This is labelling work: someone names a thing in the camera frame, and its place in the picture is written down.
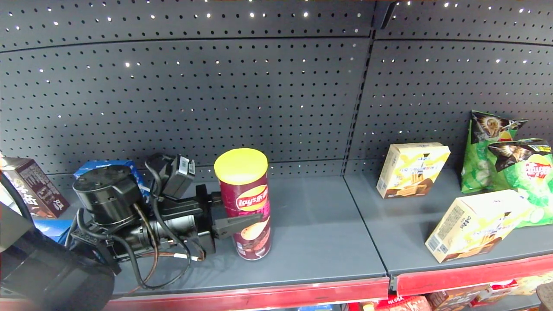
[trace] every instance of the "green chip bag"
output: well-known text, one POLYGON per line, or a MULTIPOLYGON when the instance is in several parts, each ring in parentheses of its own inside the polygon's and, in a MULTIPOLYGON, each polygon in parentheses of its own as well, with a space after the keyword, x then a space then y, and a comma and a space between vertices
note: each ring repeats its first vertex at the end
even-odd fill
POLYGON ((488 160, 488 145, 512 141, 517 130, 528 120, 507 120, 490 113, 471 111, 467 149, 461 172, 461 192, 487 189, 492 167, 488 160))
POLYGON ((498 142, 488 149, 496 171, 492 189, 515 189, 533 206, 518 227, 553 224, 553 155, 547 141, 498 142))

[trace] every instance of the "lay's can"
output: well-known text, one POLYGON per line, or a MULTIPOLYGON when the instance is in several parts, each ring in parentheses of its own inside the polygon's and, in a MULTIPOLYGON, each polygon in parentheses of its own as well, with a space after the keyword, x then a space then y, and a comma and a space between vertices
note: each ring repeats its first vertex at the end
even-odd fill
POLYGON ((227 151, 215 161, 227 215, 263 214, 260 222, 234 235, 236 250, 246 260, 261 259, 271 248, 267 168, 267 157, 250 148, 227 151))

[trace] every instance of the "red shelf edge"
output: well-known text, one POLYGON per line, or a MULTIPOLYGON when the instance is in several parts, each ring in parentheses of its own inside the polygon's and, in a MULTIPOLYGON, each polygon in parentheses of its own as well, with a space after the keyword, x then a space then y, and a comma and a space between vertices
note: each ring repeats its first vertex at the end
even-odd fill
POLYGON ((553 254, 487 265, 403 273, 397 276, 397 292, 403 296, 420 295, 550 271, 553 271, 553 254))
MULTIPOLYGON (((381 277, 219 292, 127 297, 110 301, 104 311, 258 310, 357 302, 386 298, 389 281, 388 277, 381 277)), ((20 299, 0 299, 0 309, 3 311, 31 310, 29 303, 20 299)))

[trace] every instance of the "pegboard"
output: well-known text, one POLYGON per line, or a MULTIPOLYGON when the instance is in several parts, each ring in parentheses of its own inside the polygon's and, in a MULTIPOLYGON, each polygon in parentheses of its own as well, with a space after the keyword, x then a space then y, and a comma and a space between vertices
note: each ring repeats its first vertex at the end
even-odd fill
POLYGON ((0 54, 2 152, 48 174, 89 159, 231 148, 343 159, 368 38, 126 42, 0 54))
MULTIPOLYGON (((365 159, 365 160, 349 160, 347 162, 345 175, 349 174, 367 174, 367 175, 378 175, 382 171, 384 166, 385 157, 380 157, 378 159, 365 159)), ((461 171, 463 164, 463 154, 450 154, 446 163, 444 164, 445 169, 455 169, 459 172, 461 171)))
POLYGON ((122 40, 369 36, 374 3, 6 1, 0 51, 122 40))
MULTIPOLYGON (((341 174, 342 164, 342 160, 270 163, 267 175, 269 178, 337 176, 341 174)), ((152 175, 145 169, 139 170, 139 172, 143 175, 145 184, 149 186, 152 182, 152 175)), ((72 189, 75 181, 73 174, 50 174, 48 177, 58 189, 72 189)), ((197 183, 216 182, 217 177, 213 166, 196 167, 194 181, 197 183)))
POLYGON ((552 56, 548 46, 375 41, 349 158, 422 141, 464 154, 472 109, 527 118, 517 138, 553 141, 552 56))
POLYGON ((549 1, 402 1, 376 38, 553 45, 552 29, 553 6, 549 1))

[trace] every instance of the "blue box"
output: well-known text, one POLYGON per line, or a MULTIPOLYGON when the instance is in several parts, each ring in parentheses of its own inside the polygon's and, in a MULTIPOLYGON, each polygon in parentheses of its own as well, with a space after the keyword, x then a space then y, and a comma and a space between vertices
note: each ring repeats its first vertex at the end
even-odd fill
POLYGON ((144 179, 142 178, 142 175, 138 172, 136 165, 134 165, 134 162, 132 160, 96 160, 96 161, 88 161, 86 162, 81 168, 79 168, 73 175, 75 178, 79 178, 79 176, 83 175, 84 173, 88 172, 89 170, 93 170, 100 167, 107 167, 110 165, 126 165, 131 168, 131 172, 133 173, 134 179, 137 181, 138 188, 140 189, 140 192, 142 193, 142 196, 146 199, 146 202, 148 201, 150 197, 150 192, 145 188, 144 185, 144 179))
POLYGON ((332 305, 331 304, 310 305, 306 307, 299 307, 298 311, 332 311, 332 305))
POLYGON ((33 221, 38 230, 58 243, 62 237, 66 236, 73 222, 70 219, 33 219, 33 221))

